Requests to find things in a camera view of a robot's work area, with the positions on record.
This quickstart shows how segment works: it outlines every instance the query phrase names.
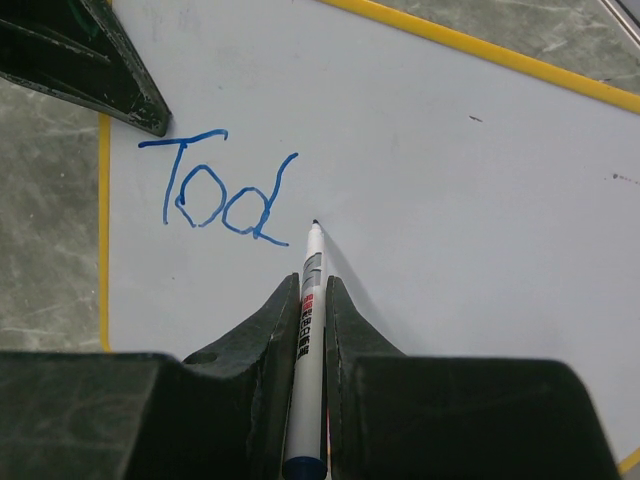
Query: white marker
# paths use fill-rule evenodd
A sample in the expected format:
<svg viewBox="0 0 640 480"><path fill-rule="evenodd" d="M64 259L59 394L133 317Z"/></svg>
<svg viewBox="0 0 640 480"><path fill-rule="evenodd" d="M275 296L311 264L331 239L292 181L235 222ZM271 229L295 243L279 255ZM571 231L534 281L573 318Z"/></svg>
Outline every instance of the white marker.
<svg viewBox="0 0 640 480"><path fill-rule="evenodd" d="M322 451L322 424L327 413L322 402L326 279L324 235L313 221L307 240L302 274L302 315L298 334L293 391L287 425L282 474L285 480L324 480L326 452Z"/></svg>

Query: marble floor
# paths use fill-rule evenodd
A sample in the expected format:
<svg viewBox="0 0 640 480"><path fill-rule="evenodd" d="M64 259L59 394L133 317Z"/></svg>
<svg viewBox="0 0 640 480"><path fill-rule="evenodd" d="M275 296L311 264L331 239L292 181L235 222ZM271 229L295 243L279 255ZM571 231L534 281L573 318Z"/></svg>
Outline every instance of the marble floor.
<svg viewBox="0 0 640 480"><path fill-rule="evenodd" d="M640 52L597 0L381 3L640 94ZM0 349L101 349L97 124L0 80Z"/></svg>

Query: blue marker cap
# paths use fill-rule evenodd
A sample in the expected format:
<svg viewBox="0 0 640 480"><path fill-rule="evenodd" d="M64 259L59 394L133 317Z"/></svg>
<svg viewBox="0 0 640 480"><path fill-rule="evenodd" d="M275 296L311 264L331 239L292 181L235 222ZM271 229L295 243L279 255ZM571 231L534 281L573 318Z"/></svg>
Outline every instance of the blue marker cap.
<svg viewBox="0 0 640 480"><path fill-rule="evenodd" d="M324 480L327 466L313 457L290 458L282 466L282 476L285 480Z"/></svg>

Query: blue writing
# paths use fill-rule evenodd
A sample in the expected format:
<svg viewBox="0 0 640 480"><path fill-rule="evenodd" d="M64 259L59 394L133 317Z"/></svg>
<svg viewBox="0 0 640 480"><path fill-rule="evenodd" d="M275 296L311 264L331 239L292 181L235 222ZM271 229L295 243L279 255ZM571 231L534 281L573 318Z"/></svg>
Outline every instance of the blue writing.
<svg viewBox="0 0 640 480"><path fill-rule="evenodd" d="M169 200L170 200L171 192L173 190L173 187L176 181L178 167L180 166L180 162L182 161L185 150L191 144L200 142L202 140L205 140L207 138L211 138L214 136L222 136L223 139L226 141L227 138L229 137L229 132L223 129L216 129L216 130L211 130L209 132L205 132L200 135L196 135L195 137L173 138L173 139L166 139L166 140L165 139L152 140L147 142L141 142L138 144L138 148L155 147L155 146L163 146L163 145L178 145L178 153L176 155L176 159L173 162L173 166L171 168L169 183L165 191L164 204L162 207L162 221L165 225L169 223ZM252 234L255 240L262 238L268 242L273 243L274 245L278 245L281 247L288 247L289 246L288 243L276 240L275 238L270 237L269 235L266 235L265 233L263 233L262 230L265 224L267 223L267 220L269 220L269 216L271 215L271 209L273 208L273 204L275 203L276 198L278 197L280 186L282 184L282 175L284 174L284 171L287 168L287 166L297 156L298 156L297 153L292 153L285 159L282 165L280 165L280 168L278 169L278 173L276 174L276 182L273 187L271 196L269 198L267 198L267 196L259 188L244 187L238 193L236 193L233 197L231 197L231 199L227 202L227 188L224 182L222 181L222 179L216 174L216 172L211 167L205 164L200 164L200 165L197 165L195 168L193 168L180 184L180 190L178 195L175 198L174 205L180 211L180 213L182 213L182 215L187 220L187 222L189 222L189 225L191 225L192 228L196 228L196 227L204 228L210 223L212 223L218 217L218 215L222 213L222 224L230 231L237 233L238 235ZM202 223L196 224L186 210L187 199L186 199L185 191L189 182L193 179L193 177L198 172L201 172L201 171L204 171L207 174L209 174L209 176L216 182L217 186L220 188L221 198L220 198L219 205L216 207L213 213L209 216L209 218L207 218ZM264 208L262 211L262 215L260 216L260 220L256 225L247 227L245 229L240 229L229 223L229 220L228 220L229 209L238 200L240 200L240 198L242 198L243 195L250 192L256 193L262 199Z"/></svg>
<svg viewBox="0 0 640 480"><path fill-rule="evenodd" d="M163 139L163 140L151 140L148 142L140 142L138 144L138 148L157 147L161 145L180 145L180 147L178 148L178 155L176 156L176 161L173 163L173 168L171 169L171 176L169 177L169 185L167 185L167 191L164 194L164 206L162 207L162 221L164 222L165 225L169 223L169 196L171 195L173 184L176 181L176 174L178 173L178 167L180 166L180 161L182 160L182 155L184 154L184 151L187 149L187 147L190 144L198 143L200 140L214 137L216 135L222 135L225 140L229 138L229 132L223 129L216 129L216 130L211 130L209 132L205 132L190 138L170 138L170 139Z"/></svg>
<svg viewBox="0 0 640 480"><path fill-rule="evenodd" d="M218 183L218 186L220 187L220 191L222 192L222 198L220 199L220 205L218 205L218 208L214 210L211 216L197 226L206 227L211 222L213 222L218 216L218 214L222 211L222 209L224 208L224 204L227 201L227 187L224 186L224 183L222 183L222 180L220 180L220 177L216 175L216 173L209 167L209 165L198 165L196 168L191 170L189 172L189 175L187 175L182 181L182 185L180 185L180 194L176 197L176 201L175 201L176 207L178 207L178 210L182 212L182 215L184 215L184 217L187 219L187 221L189 222L189 225L191 225L191 228L196 228L196 224L193 223L193 220L191 220L191 217L189 216L187 211L184 209L184 204L186 203L186 199L184 196L184 189L187 187L189 180L191 180L195 176L195 174L198 173L200 170L204 170L205 172L207 172Z"/></svg>
<svg viewBox="0 0 640 480"><path fill-rule="evenodd" d="M262 233L262 227L264 227L264 224L267 223L267 220L269 219L269 215L271 215L271 207L273 206L273 203L276 201L278 192L280 191L280 184L282 183L282 174L284 173L285 168L287 168L287 166L297 156L298 156L297 153L292 153L285 159L284 162L282 162L282 165L280 165L280 168L278 169L278 173L276 174L276 184L274 185L273 192L271 193L271 196L269 198L267 198L266 195L256 187L244 187L242 190L236 193L231 198L231 200L229 200L229 203L227 203L227 206L224 207L224 213L222 214L223 225L227 227L229 230L231 230L232 232L238 233L240 235L248 235L249 233L253 233L253 238L255 240L257 240L258 238L264 238L265 240L275 245L279 245L281 247L288 247L289 246L288 243L280 242ZM240 197L242 197L245 193L248 193L248 192L256 192L260 196L260 198L264 203L264 210L262 211L262 215L260 216L260 221L255 226L245 228L244 230L240 230L234 227L233 225L229 224L227 220L227 215L229 214L229 208L231 208L233 204L240 199Z"/></svg>

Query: black mark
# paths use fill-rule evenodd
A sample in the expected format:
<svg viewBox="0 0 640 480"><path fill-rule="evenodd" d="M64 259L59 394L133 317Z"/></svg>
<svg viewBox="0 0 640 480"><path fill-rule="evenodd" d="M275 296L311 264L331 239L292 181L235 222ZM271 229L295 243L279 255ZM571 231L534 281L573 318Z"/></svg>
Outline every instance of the black mark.
<svg viewBox="0 0 640 480"><path fill-rule="evenodd" d="M634 180L632 178L629 177L625 177L624 175L618 175L617 173L613 174L613 178L615 179L620 179L620 180L625 180L627 182L631 182L631 183L635 183L636 185L640 185L640 182L638 180Z"/></svg>

